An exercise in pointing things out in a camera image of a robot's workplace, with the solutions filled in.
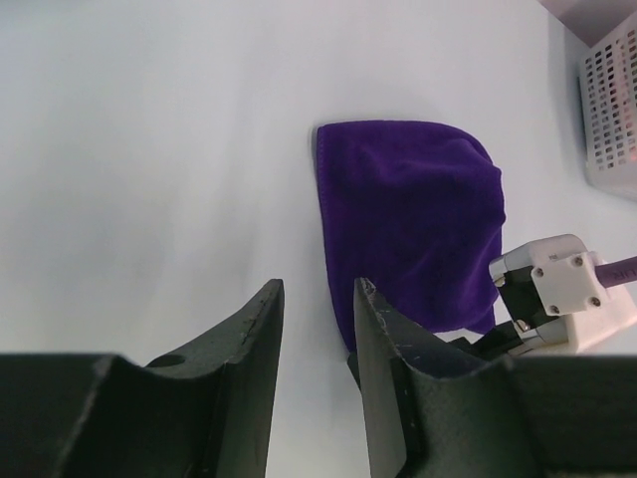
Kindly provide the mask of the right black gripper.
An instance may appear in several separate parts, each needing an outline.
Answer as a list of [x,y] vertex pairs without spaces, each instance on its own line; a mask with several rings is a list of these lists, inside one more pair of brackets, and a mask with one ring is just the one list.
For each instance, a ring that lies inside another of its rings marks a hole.
[[447,343],[445,355],[461,359],[497,359],[503,355],[521,355],[527,350],[515,324],[506,322],[496,325],[474,343],[465,338]]

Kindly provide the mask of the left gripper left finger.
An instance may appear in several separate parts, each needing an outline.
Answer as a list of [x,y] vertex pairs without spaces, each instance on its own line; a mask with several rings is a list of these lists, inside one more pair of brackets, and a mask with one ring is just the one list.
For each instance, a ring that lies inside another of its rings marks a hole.
[[145,366],[115,354],[1,357],[5,477],[262,477],[285,292]]

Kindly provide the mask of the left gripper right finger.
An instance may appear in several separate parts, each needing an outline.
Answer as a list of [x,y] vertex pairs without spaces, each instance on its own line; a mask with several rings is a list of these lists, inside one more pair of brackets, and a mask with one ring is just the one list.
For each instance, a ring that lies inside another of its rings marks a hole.
[[632,477],[636,360],[483,360],[353,292],[374,477]]

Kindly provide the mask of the purple microfiber towel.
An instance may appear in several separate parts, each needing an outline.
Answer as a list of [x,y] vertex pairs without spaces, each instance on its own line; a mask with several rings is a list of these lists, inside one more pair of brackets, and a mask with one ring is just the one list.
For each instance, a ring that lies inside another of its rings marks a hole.
[[476,138],[429,121],[347,121],[318,128],[315,154],[327,280],[349,350],[359,278],[430,332],[494,326],[489,266],[505,198]]

